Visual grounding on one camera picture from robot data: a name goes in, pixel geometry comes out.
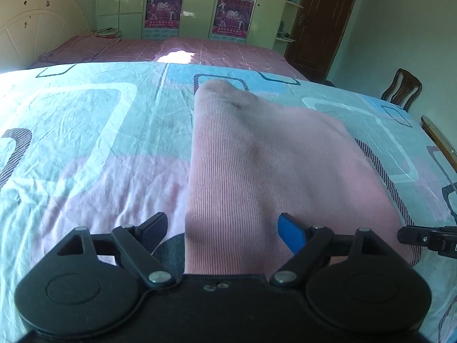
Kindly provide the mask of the cream glossy wardrobe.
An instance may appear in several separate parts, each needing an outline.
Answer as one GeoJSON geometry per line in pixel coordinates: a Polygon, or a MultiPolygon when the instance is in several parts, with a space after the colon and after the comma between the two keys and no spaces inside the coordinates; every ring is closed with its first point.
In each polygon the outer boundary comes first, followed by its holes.
{"type": "MultiPolygon", "coordinates": [[[[183,0],[176,37],[210,39],[218,0],[183,0]]],[[[245,44],[273,49],[285,0],[255,0],[245,44]]],[[[124,39],[143,39],[147,0],[95,0],[95,26],[118,28],[124,39]]]]}

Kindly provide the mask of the dark brown wooden door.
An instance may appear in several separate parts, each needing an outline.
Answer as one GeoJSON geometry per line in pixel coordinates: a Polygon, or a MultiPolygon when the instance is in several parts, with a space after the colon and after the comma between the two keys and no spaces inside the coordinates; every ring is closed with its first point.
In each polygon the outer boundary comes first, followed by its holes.
{"type": "Polygon", "coordinates": [[[326,80],[356,0],[300,0],[287,62],[308,80],[326,80]]]}

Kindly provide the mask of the cream corner shelf unit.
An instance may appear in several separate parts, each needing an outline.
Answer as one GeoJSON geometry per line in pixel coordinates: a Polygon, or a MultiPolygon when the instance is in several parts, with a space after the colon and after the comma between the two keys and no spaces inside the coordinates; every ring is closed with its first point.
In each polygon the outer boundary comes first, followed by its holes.
{"type": "Polygon", "coordinates": [[[286,53],[288,46],[294,42],[292,31],[296,18],[300,15],[303,6],[301,0],[285,0],[278,31],[276,33],[273,50],[279,52],[283,56],[286,53]]]}

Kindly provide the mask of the lower right pink poster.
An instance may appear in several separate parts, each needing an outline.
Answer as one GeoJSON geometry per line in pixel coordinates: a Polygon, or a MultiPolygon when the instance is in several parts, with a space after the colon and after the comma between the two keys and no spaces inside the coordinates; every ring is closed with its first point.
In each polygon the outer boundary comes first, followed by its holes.
{"type": "Polygon", "coordinates": [[[251,0],[218,0],[210,39],[245,43],[253,5],[251,0]]]}

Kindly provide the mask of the dark wooden chair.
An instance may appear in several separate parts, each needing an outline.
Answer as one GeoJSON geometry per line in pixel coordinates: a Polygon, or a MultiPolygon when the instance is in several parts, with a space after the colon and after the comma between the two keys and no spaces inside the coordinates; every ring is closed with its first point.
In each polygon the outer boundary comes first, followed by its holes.
{"type": "Polygon", "coordinates": [[[383,92],[381,99],[409,111],[414,100],[421,94],[422,88],[423,85],[416,76],[399,68],[392,83],[383,92]]]}

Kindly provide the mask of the cream rounded headboard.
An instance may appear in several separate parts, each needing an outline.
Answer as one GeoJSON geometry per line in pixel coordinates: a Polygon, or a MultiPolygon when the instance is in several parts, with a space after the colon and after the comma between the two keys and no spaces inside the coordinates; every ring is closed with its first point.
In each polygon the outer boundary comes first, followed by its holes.
{"type": "Polygon", "coordinates": [[[30,67],[89,25],[74,0],[1,0],[1,72],[30,67]]]}

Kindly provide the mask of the pink knit sweater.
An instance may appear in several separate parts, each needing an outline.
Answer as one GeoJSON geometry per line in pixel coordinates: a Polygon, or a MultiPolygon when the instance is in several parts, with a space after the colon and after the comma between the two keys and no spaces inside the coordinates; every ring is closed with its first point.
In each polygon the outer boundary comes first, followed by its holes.
{"type": "Polygon", "coordinates": [[[278,235],[283,213],[338,234],[370,228],[407,263],[421,258],[398,241],[386,184],[341,121],[204,82],[195,95],[186,272],[273,275],[292,256],[278,235]]]}

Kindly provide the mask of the lower left pink poster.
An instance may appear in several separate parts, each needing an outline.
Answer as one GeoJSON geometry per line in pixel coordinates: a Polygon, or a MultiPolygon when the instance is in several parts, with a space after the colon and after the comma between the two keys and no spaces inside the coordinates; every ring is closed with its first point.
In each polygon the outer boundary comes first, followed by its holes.
{"type": "Polygon", "coordinates": [[[163,41],[178,36],[183,0],[147,0],[143,39],[163,41]]]}

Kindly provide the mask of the pink plaid quilt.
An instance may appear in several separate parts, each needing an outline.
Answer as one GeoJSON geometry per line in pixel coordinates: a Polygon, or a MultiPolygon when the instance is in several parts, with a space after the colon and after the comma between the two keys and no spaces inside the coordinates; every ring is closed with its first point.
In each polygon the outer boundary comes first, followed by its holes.
{"type": "Polygon", "coordinates": [[[31,67],[143,61],[228,67],[306,79],[274,50],[242,43],[180,37],[154,41],[74,36],[55,50],[41,55],[31,67]]]}

